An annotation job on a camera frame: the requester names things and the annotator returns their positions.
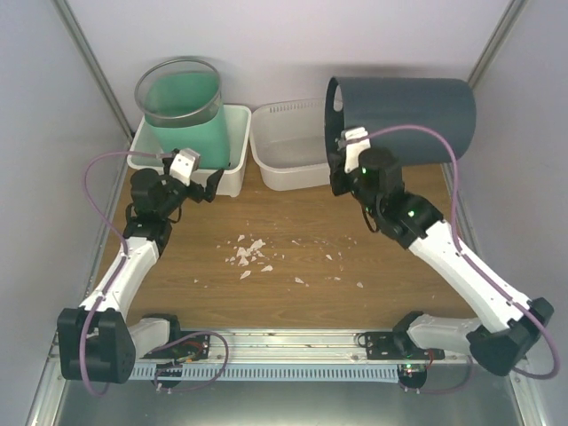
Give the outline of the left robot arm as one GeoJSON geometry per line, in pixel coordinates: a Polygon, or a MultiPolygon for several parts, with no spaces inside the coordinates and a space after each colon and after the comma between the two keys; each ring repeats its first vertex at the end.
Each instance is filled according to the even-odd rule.
{"type": "Polygon", "coordinates": [[[63,376],[83,382],[125,383],[137,360],[158,352],[176,357],[184,337],[178,318],[150,314],[130,327],[130,306],[144,278],[168,245],[173,214],[185,201],[211,202],[224,175],[214,171],[204,185],[193,181],[197,158],[179,152],[162,160],[163,171],[137,170],[130,178],[131,202],[125,210],[126,226],[114,261],[100,283],[77,308],[65,308],[57,320],[59,360],[63,376]]]}

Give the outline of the dark grey round bin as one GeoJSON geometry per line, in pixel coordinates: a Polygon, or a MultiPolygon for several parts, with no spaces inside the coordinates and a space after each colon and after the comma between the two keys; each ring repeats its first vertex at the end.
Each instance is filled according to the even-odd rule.
{"type": "Polygon", "coordinates": [[[467,152],[477,123],[474,94],[451,78],[334,76],[327,85],[324,137],[327,154],[338,151],[344,130],[368,133],[392,126],[417,125],[441,135],[456,158],[467,152]]]}

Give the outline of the green plastic bin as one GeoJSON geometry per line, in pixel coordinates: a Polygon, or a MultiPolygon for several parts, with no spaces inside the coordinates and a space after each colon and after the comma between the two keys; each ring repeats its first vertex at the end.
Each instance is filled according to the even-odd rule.
{"type": "Polygon", "coordinates": [[[158,138],[164,152],[193,149],[201,155],[202,169],[227,169],[230,164],[230,143],[224,106],[211,121],[185,128],[158,128],[146,122],[158,138]]]}

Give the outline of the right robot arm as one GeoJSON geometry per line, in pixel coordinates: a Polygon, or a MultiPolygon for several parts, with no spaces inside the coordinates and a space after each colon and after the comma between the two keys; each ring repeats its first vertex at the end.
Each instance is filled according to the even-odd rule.
{"type": "Polygon", "coordinates": [[[554,312],[543,297],[513,289],[460,241],[427,199],[409,193],[398,160],[383,148],[366,148],[354,166],[342,149],[327,157],[334,195],[350,193],[373,233],[382,233],[428,264],[470,306],[473,319],[408,313],[394,328],[393,349],[413,359],[435,349],[471,356],[486,371],[505,376],[544,336],[554,312]]]}

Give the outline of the translucent white wash basin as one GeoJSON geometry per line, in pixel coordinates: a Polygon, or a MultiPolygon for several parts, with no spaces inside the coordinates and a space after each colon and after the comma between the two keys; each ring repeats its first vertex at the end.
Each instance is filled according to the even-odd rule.
{"type": "Polygon", "coordinates": [[[252,113],[250,147],[268,188],[283,192],[329,185],[324,113],[324,99],[273,103],[252,113]]]}

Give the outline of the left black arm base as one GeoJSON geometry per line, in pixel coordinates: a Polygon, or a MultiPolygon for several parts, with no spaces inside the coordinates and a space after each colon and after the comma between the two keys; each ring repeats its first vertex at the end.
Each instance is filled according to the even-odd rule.
{"type": "Polygon", "coordinates": [[[167,349],[151,351],[142,359],[169,359],[177,363],[204,360],[209,357],[209,342],[210,335],[199,335],[167,349]]]}

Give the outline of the silver wire mesh bin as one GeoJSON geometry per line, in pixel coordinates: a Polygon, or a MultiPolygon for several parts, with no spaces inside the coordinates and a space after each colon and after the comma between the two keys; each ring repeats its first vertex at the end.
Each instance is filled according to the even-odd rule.
{"type": "Polygon", "coordinates": [[[134,99],[154,127],[193,127],[215,118],[223,105],[221,88],[220,74],[211,64],[178,57],[148,69],[135,86],[134,99]]]}

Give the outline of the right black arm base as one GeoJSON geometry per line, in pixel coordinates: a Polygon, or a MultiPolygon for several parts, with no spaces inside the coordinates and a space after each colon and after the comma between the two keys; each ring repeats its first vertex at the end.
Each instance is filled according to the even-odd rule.
{"type": "Polygon", "coordinates": [[[368,360],[429,361],[443,360],[446,354],[440,349],[421,349],[407,338],[403,344],[395,342],[392,331],[364,331],[355,334],[355,344],[362,348],[368,360]]]}

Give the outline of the white rectangular tub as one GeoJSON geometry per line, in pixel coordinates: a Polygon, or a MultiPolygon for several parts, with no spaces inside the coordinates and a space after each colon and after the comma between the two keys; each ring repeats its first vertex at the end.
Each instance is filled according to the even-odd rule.
{"type": "MultiPolygon", "coordinates": [[[[247,165],[249,130],[252,112],[247,106],[225,105],[225,122],[230,142],[230,167],[224,172],[218,187],[217,195],[236,198],[241,193],[247,165]]],[[[133,151],[150,154],[149,157],[128,155],[127,164],[133,170],[150,168],[163,172],[162,161],[156,155],[162,152],[158,138],[142,119],[133,139],[133,151]]]]}

